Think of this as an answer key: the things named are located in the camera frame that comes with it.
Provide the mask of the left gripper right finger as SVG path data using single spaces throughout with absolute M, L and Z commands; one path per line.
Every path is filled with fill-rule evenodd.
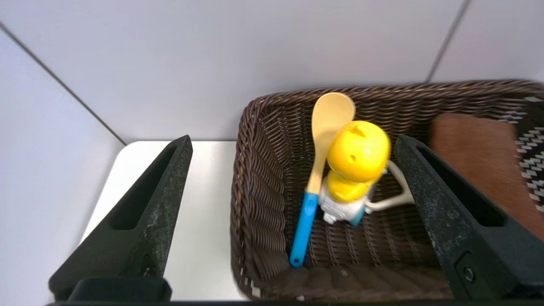
M 396 139 L 406 177 L 455 300 L 542 300 L 543 242 L 427 145 Z

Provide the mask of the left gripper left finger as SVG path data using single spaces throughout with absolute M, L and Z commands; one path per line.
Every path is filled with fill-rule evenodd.
M 169 142 L 50 277 L 56 303 L 168 303 L 164 272 L 192 160 Z

